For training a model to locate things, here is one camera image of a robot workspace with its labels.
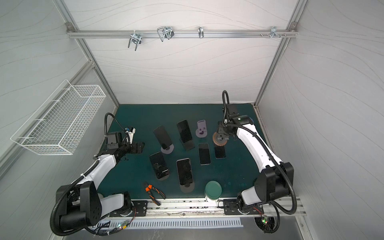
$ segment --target wire basket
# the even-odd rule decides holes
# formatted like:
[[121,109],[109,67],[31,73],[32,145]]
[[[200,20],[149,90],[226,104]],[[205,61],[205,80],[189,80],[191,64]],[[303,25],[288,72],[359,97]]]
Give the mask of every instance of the wire basket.
[[[12,141],[39,155],[73,154],[105,94],[98,85],[63,83],[69,87],[59,86],[55,92],[59,89],[60,97],[50,101],[52,93],[11,137]],[[47,102],[50,106],[44,111]]]

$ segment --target black smartphone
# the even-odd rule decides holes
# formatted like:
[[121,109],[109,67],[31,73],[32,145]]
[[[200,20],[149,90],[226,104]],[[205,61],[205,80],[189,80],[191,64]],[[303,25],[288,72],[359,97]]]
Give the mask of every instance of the black smartphone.
[[157,140],[159,141],[161,147],[163,149],[169,148],[169,146],[172,144],[172,140],[170,139],[165,127],[163,125],[157,127],[155,130],[153,130],[153,133],[155,134]]
[[215,158],[225,158],[225,147],[217,146],[214,144],[215,148]]
[[189,129],[189,125],[188,125],[187,120],[183,120],[181,122],[178,122],[177,123],[177,129],[179,130],[181,141],[183,143],[186,143],[189,140],[192,140],[192,134],[191,134],[191,130]]
[[191,161],[189,158],[176,161],[180,185],[193,183]]
[[208,143],[200,143],[199,147],[199,160],[201,165],[211,164],[211,155],[209,153]]
[[169,175],[169,169],[161,152],[149,156],[149,160],[151,161],[157,179],[161,179]]

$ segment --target pliers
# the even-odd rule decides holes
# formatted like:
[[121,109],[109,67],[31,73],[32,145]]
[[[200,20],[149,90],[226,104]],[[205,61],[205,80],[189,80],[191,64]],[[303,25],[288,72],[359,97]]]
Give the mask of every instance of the pliers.
[[162,197],[163,199],[166,198],[165,194],[164,194],[162,191],[160,191],[159,189],[155,188],[153,185],[148,184],[147,182],[144,182],[143,185],[144,185],[144,187],[145,187],[145,191],[149,194],[149,197],[151,198],[152,202],[154,202],[157,206],[160,206],[161,203],[160,203],[159,201],[157,201],[157,200],[153,197],[151,190],[155,190],[158,194],[161,195],[161,197]]

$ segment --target green mat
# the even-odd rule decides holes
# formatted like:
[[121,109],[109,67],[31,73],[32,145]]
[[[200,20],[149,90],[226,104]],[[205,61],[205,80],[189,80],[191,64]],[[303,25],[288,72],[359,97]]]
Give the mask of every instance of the green mat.
[[[258,124],[255,112],[251,104],[238,104],[238,112],[250,116],[256,124],[256,129],[264,139],[264,135]],[[257,165],[241,140],[233,138],[225,145],[227,157],[216,159],[212,135],[217,130],[217,123],[223,118],[221,104],[165,104],[165,105],[120,105],[116,118],[120,124],[136,128],[134,141],[145,142],[141,154],[127,154],[127,160],[120,161],[101,182],[98,192],[104,196],[128,191],[133,199],[146,199],[143,182],[153,184],[166,194],[167,198],[194,198],[205,197],[204,188],[209,181],[217,181],[223,188],[222,197],[236,197],[236,195],[251,186],[259,171]],[[176,124],[182,120],[188,120],[193,141],[196,147],[185,151],[181,142]],[[195,134],[197,121],[206,120],[208,135],[198,138]],[[149,161],[149,156],[160,151],[153,130],[163,125],[167,130],[175,146],[174,151],[166,155],[165,161],[170,171],[169,178],[164,181],[156,179],[155,173]],[[120,128],[114,121],[110,132],[119,131]],[[209,144],[212,163],[200,165],[197,145]],[[195,189],[190,193],[183,193],[179,187],[176,161],[190,158]]]

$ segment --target robotic arm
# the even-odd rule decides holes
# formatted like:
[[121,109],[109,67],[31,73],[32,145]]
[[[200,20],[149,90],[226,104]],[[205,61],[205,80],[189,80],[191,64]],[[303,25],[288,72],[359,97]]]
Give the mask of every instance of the robotic arm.
[[50,218],[50,226],[54,234],[67,236],[88,226],[96,225],[103,216],[112,211],[126,214],[132,210],[128,192],[104,198],[100,198],[97,193],[101,181],[122,157],[127,153],[136,154],[143,151],[143,142],[132,142],[135,128],[127,127],[123,130],[124,132],[106,134],[106,150],[100,151],[94,157],[94,164],[70,185],[61,186],[57,190],[56,205]]
[[[260,172],[254,186],[242,191],[237,197],[239,211],[247,214],[255,204],[271,203],[286,214],[294,214],[297,202],[292,187],[292,165],[289,162],[283,163],[269,149],[258,134],[252,119],[247,115],[240,115],[236,105],[229,103],[227,91],[223,91],[222,97],[224,117],[213,135],[214,144],[223,146],[230,136],[238,137],[251,153]],[[274,200],[289,194],[292,196],[292,209],[288,211]]]

